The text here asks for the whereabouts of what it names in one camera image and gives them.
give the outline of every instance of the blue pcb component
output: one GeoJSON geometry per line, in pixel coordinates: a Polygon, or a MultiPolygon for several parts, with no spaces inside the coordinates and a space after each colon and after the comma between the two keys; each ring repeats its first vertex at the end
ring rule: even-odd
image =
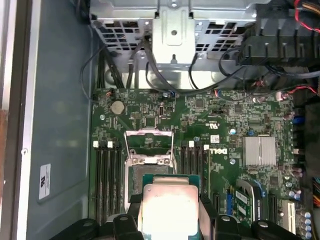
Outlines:
{"type": "Polygon", "coordinates": [[[232,194],[227,193],[226,194],[226,214],[227,215],[232,215],[233,212],[233,206],[232,206],[232,194]]]}

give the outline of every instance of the white sticker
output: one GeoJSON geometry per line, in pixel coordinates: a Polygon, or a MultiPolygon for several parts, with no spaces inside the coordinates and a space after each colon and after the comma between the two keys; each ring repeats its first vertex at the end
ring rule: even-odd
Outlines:
{"type": "Polygon", "coordinates": [[[242,202],[244,202],[245,204],[248,204],[248,199],[245,195],[243,195],[242,193],[235,191],[235,196],[240,199],[242,202]]]}
{"type": "Polygon", "coordinates": [[[246,210],[244,208],[242,208],[241,206],[238,205],[238,210],[243,214],[243,215],[247,215],[246,210]]]}
{"type": "Polygon", "coordinates": [[[220,136],[219,135],[210,135],[210,143],[219,144],[220,143],[220,136]]]}
{"type": "Polygon", "coordinates": [[[50,171],[50,163],[40,167],[39,200],[50,194],[50,171]]]}

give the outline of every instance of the gray metal panel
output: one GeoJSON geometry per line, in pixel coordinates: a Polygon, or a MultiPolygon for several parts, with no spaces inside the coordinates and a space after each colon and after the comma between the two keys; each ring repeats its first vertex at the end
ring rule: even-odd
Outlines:
{"type": "Polygon", "coordinates": [[[79,73],[92,54],[91,33],[70,1],[33,1],[18,239],[47,240],[88,215],[90,106],[79,73]],[[46,164],[50,194],[39,200],[46,164]]]}

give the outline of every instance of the silver heatsink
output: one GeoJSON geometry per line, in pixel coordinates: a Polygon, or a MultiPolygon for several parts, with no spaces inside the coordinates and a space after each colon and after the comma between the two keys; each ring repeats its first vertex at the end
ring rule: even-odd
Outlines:
{"type": "Polygon", "coordinates": [[[275,166],[276,138],[273,136],[247,136],[243,138],[245,166],[275,166]]]}

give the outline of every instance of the wire bundle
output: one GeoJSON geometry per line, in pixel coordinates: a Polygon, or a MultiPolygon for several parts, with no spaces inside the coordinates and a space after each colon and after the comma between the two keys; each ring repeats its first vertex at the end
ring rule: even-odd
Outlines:
{"type": "Polygon", "coordinates": [[[320,208],[320,178],[313,178],[313,204],[320,208]]]}
{"type": "MultiPolygon", "coordinates": [[[[295,0],[294,1],[294,19],[304,28],[310,30],[310,31],[315,31],[317,33],[320,33],[320,29],[317,27],[312,27],[307,25],[305,22],[300,20],[300,9],[299,9],[299,5],[300,5],[300,1],[301,0],[295,0]]],[[[303,1],[302,4],[302,10],[304,12],[311,12],[313,14],[318,15],[318,17],[320,16],[320,6],[313,3],[313,2],[308,2],[308,1],[303,1]]]]}

